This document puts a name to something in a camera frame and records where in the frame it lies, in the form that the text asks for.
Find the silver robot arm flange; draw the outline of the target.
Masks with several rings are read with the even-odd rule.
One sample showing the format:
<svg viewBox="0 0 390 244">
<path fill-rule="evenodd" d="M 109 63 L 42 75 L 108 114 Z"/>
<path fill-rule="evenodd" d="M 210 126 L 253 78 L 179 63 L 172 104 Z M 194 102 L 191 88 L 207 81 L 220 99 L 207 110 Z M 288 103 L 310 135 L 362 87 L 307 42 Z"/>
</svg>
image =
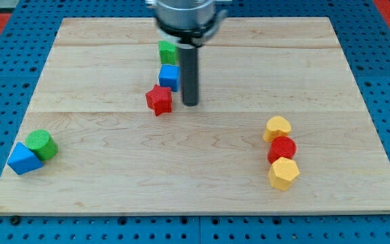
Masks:
<svg viewBox="0 0 390 244">
<path fill-rule="evenodd" d="M 159 35 L 179 48 L 202 47 L 219 31 L 228 12 L 216 9 L 215 0 L 153 0 Z"/>
</svg>

